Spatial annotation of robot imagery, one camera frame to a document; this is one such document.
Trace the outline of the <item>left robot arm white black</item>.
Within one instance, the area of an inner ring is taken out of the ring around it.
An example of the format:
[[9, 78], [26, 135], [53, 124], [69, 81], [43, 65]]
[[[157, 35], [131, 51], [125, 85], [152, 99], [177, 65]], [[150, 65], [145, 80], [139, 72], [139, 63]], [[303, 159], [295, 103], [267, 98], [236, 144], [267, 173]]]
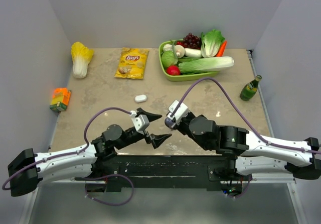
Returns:
[[21, 151], [8, 165], [9, 178], [4, 182], [2, 189], [8, 190], [12, 197], [18, 197], [34, 191], [39, 183], [60, 180], [60, 171], [79, 169], [82, 178], [89, 176], [93, 180], [100, 179], [104, 168], [98, 161], [106, 161], [117, 155], [117, 151], [145, 140], [154, 149], [158, 148], [171, 134], [154, 135], [146, 129], [149, 124], [161, 118], [161, 115], [152, 114], [141, 108], [118, 111], [130, 116], [133, 127], [123, 130], [120, 125], [112, 124], [93, 141], [88, 141], [86, 135], [89, 126], [84, 130], [85, 144], [75, 148], [47, 153], [35, 153], [32, 148]]

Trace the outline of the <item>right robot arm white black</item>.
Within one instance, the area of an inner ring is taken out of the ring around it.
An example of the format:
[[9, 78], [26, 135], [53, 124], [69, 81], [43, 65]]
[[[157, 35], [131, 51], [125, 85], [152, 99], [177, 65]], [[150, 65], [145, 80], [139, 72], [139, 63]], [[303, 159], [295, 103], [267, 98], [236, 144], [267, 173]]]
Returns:
[[255, 134], [235, 126], [219, 126], [205, 116], [189, 112], [176, 119], [168, 115], [166, 125], [187, 135], [205, 151], [229, 157], [233, 163], [223, 168], [229, 180], [254, 173], [284, 172], [303, 180], [320, 178], [316, 138], [288, 141]]

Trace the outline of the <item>white earbud charging case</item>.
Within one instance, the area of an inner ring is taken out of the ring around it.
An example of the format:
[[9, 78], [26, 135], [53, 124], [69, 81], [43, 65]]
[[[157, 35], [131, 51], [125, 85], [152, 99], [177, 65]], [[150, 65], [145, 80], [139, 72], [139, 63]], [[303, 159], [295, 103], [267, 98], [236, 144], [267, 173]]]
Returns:
[[134, 101], [136, 103], [145, 102], [145, 101], [147, 101], [147, 96], [145, 94], [137, 95], [137, 96], [135, 96]]

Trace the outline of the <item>purple earbud charging case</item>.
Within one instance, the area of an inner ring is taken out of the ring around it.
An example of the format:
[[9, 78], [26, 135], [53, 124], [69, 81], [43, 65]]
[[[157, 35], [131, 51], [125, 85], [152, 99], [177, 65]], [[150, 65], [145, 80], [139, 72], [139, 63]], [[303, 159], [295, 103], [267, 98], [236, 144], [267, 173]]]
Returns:
[[175, 120], [170, 119], [169, 117], [165, 118], [165, 125], [169, 128], [169, 129], [174, 129], [176, 126], [176, 122]]

